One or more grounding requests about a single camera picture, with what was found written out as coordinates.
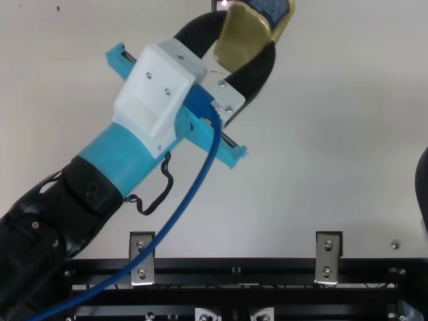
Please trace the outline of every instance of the screw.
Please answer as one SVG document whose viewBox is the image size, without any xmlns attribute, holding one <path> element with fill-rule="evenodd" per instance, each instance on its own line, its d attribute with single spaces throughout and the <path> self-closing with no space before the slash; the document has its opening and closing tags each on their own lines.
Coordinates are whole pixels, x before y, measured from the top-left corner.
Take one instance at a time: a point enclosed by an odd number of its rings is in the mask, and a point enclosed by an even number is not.
<svg viewBox="0 0 428 321">
<path fill-rule="evenodd" d="M 391 242 L 391 247 L 393 249 L 399 249 L 401 246 L 401 242 L 398 239 L 395 239 L 394 241 Z"/>
<path fill-rule="evenodd" d="M 333 242 L 332 242 L 331 240 L 329 240 L 329 239 L 326 239 L 326 240 L 324 241 L 324 249 L 325 249 L 327 252 L 330 252 L 330 251 L 332 250 L 332 247 L 333 247 Z"/>
<path fill-rule="evenodd" d="M 138 269 L 138 275 L 140 276 L 140 279 L 144 280 L 146 278 L 146 269 L 144 267 L 140 267 Z"/>
<path fill-rule="evenodd" d="M 322 275 L 328 279 L 331 275 L 332 275 L 332 269 L 330 269 L 330 267 L 326 266 L 323 270 L 322 270 Z"/>
<path fill-rule="evenodd" d="M 219 112 L 223 110 L 223 107 L 221 107 L 219 103 L 215 100 L 211 102 L 211 105 L 214 106 L 214 108 L 217 109 Z"/>
<path fill-rule="evenodd" d="M 99 191 L 100 188 L 96 183 L 89 183 L 86 187 L 86 196 L 95 197 Z"/>
<path fill-rule="evenodd" d="M 233 318 L 233 321 L 239 321 L 239 314 L 238 314 L 238 311 L 235 309 L 232 310 L 232 318 Z"/>
</svg>

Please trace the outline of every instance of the metal plate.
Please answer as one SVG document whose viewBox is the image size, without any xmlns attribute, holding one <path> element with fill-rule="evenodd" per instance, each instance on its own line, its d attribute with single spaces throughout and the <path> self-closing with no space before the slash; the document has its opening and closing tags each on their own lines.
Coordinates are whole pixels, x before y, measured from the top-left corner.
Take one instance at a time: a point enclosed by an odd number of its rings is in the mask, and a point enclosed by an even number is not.
<svg viewBox="0 0 428 321">
<path fill-rule="evenodd" d="M 151 235 L 131 235 L 129 238 L 129 259 L 134 259 L 152 240 L 153 236 Z M 148 286 L 154 284 L 153 254 L 150 254 L 131 271 L 131 284 L 133 286 Z"/>
<path fill-rule="evenodd" d="M 221 321 L 221 315 L 206 308 L 195 308 L 195 321 L 208 320 Z"/>
<path fill-rule="evenodd" d="M 326 233 L 316 235 L 315 282 L 337 284 L 341 244 L 339 235 Z"/>
</svg>

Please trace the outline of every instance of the black cable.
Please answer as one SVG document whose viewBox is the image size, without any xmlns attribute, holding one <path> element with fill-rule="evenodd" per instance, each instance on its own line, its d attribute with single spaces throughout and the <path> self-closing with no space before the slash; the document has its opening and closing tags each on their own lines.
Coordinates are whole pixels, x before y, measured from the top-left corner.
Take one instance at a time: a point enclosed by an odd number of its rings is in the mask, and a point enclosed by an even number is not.
<svg viewBox="0 0 428 321">
<path fill-rule="evenodd" d="M 148 216 L 153 213 L 154 210 L 166 199 L 174 185 L 174 178 L 170 174 L 170 172 L 168 172 L 168 163 L 170 159 L 171 153 L 167 152 L 165 154 L 165 159 L 162 162 L 162 165 L 160 166 L 162 174 L 168 179 L 167 187 L 165 187 L 165 190 L 153 201 L 153 203 L 150 204 L 150 206 L 145 211 L 143 211 L 142 209 L 142 199 L 135 194 L 131 194 L 126 197 L 123 200 L 124 203 L 136 203 L 136 210 L 143 215 Z"/>
</svg>

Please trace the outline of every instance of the bolt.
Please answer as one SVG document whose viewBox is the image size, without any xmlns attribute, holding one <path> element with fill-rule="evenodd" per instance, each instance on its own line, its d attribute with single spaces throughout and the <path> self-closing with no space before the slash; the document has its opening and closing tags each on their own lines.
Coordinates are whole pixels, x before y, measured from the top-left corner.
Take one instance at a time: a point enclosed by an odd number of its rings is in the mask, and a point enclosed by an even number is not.
<svg viewBox="0 0 428 321">
<path fill-rule="evenodd" d="M 401 242 L 398 239 L 395 239 L 394 241 L 391 242 L 391 247 L 393 249 L 399 249 L 401 246 Z"/>
<path fill-rule="evenodd" d="M 330 269 L 330 267 L 326 266 L 323 270 L 322 270 L 322 275 L 328 279 L 331 275 L 332 275 L 332 269 Z"/>
<path fill-rule="evenodd" d="M 330 251 L 332 250 L 332 247 L 333 247 L 333 242 L 332 242 L 330 239 L 326 239 L 326 240 L 324 241 L 324 249 L 325 249 L 327 252 L 330 252 Z"/>
<path fill-rule="evenodd" d="M 140 279 L 144 280 L 146 278 L 146 269 L 144 267 L 140 267 L 138 269 L 138 275 L 140 276 Z"/>
</svg>

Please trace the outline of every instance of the black object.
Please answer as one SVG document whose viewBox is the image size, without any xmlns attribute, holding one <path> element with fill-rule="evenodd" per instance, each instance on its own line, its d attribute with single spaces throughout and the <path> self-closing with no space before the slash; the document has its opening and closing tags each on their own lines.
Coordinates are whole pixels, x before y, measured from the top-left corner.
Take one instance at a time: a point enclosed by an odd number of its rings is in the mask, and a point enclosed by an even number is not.
<svg viewBox="0 0 428 321">
<path fill-rule="evenodd" d="M 416 168 L 415 189 L 423 222 L 428 230 L 428 148 L 423 152 Z"/>
<path fill-rule="evenodd" d="M 259 94 L 274 68 L 275 56 L 275 43 L 270 42 L 250 62 L 225 79 L 245 97 L 245 104 L 233 113 L 233 116 L 226 122 L 225 126 Z"/>
<path fill-rule="evenodd" d="M 142 209 L 142 200 L 140 197 L 138 197 L 135 194 L 131 194 L 128 197 L 126 197 L 123 201 L 124 203 L 136 203 L 136 209 L 140 214 L 143 214 L 145 216 L 149 216 L 151 213 L 154 212 L 154 210 L 166 199 L 169 192 L 171 191 L 173 185 L 174 185 L 174 178 L 168 172 L 168 163 L 171 159 L 171 153 L 167 152 L 165 155 L 165 159 L 162 162 L 162 165 L 160 166 L 160 169 L 162 171 L 162 174 L 168 179 L 167 187 L 165 187 L 165 190 L 153 201 L 153 203 L 150 204 L 150 206 L 143 211 Z"/>
<path fill-rule="evenodd" d="M 65 268 L 72 284 L 97 284 L 127 263 L 127 259 L 72 260 Z M 426 306 L 419 288 L 426 288 L 428 280 L 413 279 L 428 270 L 424 259 L 340 259 L 340 283 L 397 285 L 389 288 L 317 288 L 314 266 L 315 259 L 155 258 L 156 285 L 104 291 L 75 307 L 72 320 L 144 320 L 152 312 L 156 320 L 177 315 L 178 320 L 191 321 L 195 306 L 216 308 L 225 320 L 235 320 L 230 315 L 235 310 L 239 320 L 246 321 L 248 308 L 269 306 L 275 307 L 276 321 L 387 320 L 389 313 L 404 314 L 401 300 Z M 129 281 L 130 276 L 122 280 Z M 407 288 L 414 282 L 420 284 L 411 288 L 412 299 Z M 224 287 L 233 284 L 234 288 Z M 241 289 L 238 284 L 246 285 Z M 72 291 L 73 296 L 80 293 Z"/>
<path fill-rule="evenodd" d="M 186 24 L 174 38 L 202 59 L 219 38 L 225 18 L 226 11 L 206 13 Z"/>
<path fill-rule="evenodd" d="M 84 249 L 122 204 L 116 187 L 78 156 L 57 175 L 20 198 L 0 224 L 0 320 Z"/>
</svg>

